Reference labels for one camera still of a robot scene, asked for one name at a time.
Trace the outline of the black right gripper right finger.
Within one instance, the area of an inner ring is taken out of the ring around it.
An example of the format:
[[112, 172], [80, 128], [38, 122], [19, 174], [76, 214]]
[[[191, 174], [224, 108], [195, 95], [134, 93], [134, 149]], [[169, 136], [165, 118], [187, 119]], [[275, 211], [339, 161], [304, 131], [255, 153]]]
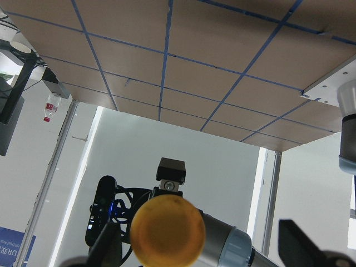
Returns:
[[293, 220], [279, 220], [278, 252], [285, 266], [331, 266]]

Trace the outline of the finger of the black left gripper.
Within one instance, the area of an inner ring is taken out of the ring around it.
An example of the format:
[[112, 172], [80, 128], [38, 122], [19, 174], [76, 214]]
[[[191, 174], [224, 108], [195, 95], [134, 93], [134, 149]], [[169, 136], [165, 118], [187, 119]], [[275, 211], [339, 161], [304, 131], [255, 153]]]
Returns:
[[183, 197], [179, 186], [185, 183], [185, 162], [162, 157], [157, 168], [156, 181], [160, 184], [155, 187], [155, 196], [176, 195]]

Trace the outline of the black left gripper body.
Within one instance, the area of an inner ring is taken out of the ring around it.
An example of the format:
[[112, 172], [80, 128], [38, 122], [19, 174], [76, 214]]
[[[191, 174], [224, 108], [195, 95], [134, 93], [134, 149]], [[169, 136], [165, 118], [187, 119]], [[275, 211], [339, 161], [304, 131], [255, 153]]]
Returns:
[[151, 191], [150, 189], [117, 186], [116, 194], [123, 194], [129, 201], [128, 206], [126, 206], [122, 199], [114, 199], [113, 201], [113, 221], [119, 223], [121, 227], [124, 227], [124, 229], [121, 230], [123, 243], [131, 244], [131, 223], [138, 209], [149, 200]]

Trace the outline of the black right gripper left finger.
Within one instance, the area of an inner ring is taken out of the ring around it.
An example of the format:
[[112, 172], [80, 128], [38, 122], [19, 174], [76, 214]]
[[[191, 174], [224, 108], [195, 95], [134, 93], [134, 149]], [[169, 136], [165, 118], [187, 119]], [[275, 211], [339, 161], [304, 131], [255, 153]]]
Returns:
[[120, 224], [108, 222], [92, 247], [86, 266], [121, 266], [122, 241]]

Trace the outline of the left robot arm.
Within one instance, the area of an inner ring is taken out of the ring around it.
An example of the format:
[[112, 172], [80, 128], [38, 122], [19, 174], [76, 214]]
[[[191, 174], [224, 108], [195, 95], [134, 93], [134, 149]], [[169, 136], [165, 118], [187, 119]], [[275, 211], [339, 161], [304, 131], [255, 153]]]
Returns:
[[119, 188], [130, 207], [117, 215], [127, 223], [126, 243], [143, 266], [275, 266], [256, 251], [250, 236], [184, 199], [179, 187], [185, 163], [162, 158], [153, 189]]

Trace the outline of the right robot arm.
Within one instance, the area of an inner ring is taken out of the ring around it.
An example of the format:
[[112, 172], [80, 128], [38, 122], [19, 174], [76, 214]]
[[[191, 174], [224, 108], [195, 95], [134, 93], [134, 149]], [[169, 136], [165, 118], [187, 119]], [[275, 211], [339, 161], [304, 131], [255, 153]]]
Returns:
[[[355, 80], [337, 89], [342, 113], [339, 167], [355, 178]], [[250, 236], [197, 209], [182, 197], [185, 163], [161, 158], [152, 190], [98, 183], [90, 208], [84, 263], [61, 266], [122, 266], [133, 251], [143, 266], [277, 266], [252, 245]], [[127, 208], [117, 194], [125, 194]], [[129, 244], [122, 257], [122, 243]], [[284, 266], [355, 266], [349, 256], [320, 250], [291, 219], [279, 220], [278, 253]]]

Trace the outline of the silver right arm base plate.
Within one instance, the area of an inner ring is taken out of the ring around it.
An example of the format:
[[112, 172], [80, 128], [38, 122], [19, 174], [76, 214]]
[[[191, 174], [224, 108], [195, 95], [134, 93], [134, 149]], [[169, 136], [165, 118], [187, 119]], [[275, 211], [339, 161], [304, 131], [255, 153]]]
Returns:
[[355, 55], [304, 89], [301, 97], [339, 107], [337, 90], [352, 80], [355, 80]]

